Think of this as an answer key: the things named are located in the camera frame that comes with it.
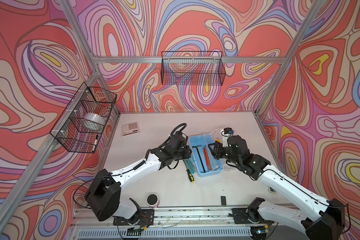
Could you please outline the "red hex key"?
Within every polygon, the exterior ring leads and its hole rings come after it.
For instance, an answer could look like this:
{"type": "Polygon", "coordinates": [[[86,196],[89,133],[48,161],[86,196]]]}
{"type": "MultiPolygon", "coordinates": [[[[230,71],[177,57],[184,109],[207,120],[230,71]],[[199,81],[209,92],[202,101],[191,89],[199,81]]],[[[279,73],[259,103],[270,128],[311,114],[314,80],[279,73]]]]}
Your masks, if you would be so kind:
{"type": "Polygon", "coordinates": [[[211,170],[211,164],[210,164],[210,160],[209,160],[209,156],[208,156],[208,151],[204,146],[202,146],[202,147],[203,147],[203,151],[204,151],[204,155],[205,155],[207,168],[208,168],[208,171],[210,171],[211,170]]]}

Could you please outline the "blue plastic tool box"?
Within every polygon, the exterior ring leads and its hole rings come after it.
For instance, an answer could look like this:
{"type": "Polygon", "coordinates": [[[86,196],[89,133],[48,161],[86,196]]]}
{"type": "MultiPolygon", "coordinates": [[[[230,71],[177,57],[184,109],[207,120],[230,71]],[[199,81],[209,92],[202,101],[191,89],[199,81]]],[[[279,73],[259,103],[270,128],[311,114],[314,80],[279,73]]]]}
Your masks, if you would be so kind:
{"type": "Polygon", "coordinates": [[[191,136],[189,145],[192,149],[191,161],[196,167],[199,177],[209,177],[219,174],[224,169],[224,163],[215,159],[212,155],[215,140],[219,140],[212,134],[191,136]]]}

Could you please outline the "teal utility knife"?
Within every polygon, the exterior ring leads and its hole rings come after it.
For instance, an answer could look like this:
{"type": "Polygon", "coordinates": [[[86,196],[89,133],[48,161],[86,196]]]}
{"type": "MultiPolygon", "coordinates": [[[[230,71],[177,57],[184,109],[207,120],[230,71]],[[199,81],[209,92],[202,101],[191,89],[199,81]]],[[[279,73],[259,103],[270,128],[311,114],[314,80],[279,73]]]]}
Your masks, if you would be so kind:
{"type": "Polygon", "coordinates": [[[185,163],[187,169],[193,175],[195,173],[195,169],[194,169],[194,166],[193,166],[191,160],[190,159],[184,160],[184,163],[185,163]]]}

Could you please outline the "yellow black screwdriver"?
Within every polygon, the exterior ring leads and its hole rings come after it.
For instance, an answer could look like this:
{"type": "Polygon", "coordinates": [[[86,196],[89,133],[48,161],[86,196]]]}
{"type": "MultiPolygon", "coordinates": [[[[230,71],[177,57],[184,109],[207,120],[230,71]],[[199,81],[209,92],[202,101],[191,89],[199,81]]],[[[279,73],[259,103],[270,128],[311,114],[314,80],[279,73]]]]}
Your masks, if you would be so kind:
{"type": "Polygon", "coordinates": [[[194,180],[194,177],[191,173],[191,171],[189,169],[187,169],[187,174],[188,174],[188,179],[191,183],[193,183],[195,180],[194,180]]]}

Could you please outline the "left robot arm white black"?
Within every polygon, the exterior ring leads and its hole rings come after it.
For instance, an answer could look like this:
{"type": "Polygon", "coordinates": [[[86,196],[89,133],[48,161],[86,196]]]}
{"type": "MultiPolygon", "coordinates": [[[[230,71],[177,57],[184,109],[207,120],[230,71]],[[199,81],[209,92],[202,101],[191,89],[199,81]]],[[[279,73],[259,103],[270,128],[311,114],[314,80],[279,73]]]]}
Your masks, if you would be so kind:
{"type": "Polygon", "coordinates": [[[122,198],[123,192],[132,184],[152,173],[168,167],[172,162],[190,158],[192,150],[187,145],[188,137],[181,131],[172,133],[159,147],[146,152],[146,156],[120,170],[97,173],[89,186],[85,200],[98,221],[112,216],[126,220],[135,219],[139,206],[133,199],[122,198]]]}

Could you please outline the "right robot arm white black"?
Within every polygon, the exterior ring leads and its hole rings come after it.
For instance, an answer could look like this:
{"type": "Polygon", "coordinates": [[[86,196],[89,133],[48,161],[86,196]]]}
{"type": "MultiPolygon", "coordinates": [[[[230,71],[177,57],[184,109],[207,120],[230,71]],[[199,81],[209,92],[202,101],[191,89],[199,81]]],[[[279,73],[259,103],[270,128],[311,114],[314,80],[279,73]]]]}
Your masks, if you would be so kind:
{"type": "Polygon", "coordinates": [[[252,223],[273,221],[305,234],[310,240],[338,240],[346,226],[345,205],[337,199],[327,200],[283,174],[270,161],[252,154],[240,136],[223,137],[208,145],[215,159],[225,159],[231,166],[284,196],[297,209],[255,198],[246,217],[252,223]]]}

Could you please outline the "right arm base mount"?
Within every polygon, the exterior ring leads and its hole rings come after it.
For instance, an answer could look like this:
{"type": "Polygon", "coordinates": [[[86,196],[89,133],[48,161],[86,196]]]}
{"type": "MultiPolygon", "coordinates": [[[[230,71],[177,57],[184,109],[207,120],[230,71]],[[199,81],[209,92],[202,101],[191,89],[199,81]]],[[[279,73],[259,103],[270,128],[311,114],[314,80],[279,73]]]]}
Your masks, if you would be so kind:
{"type": "Polygon", "coordinates": [[[259,206],[264,201],[263,198],[255,198],[247,208],[233,208],[229,216],[234,219],[235,224],[272,225],[274,221],[265,220],[259,213],[259,206]]]}

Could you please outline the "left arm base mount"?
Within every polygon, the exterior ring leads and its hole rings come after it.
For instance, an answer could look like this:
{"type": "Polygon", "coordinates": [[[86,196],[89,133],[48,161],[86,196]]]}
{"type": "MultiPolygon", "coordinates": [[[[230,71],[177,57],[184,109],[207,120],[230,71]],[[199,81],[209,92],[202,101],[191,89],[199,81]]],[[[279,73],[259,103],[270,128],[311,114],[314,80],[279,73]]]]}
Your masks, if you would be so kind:
{"type": "Polygon", "coordinates": [[[149,227],[154,223],[155,210],[141,208],[133,199],[121,201],[118,209],[112,215],[114,226],[149,227]]]}

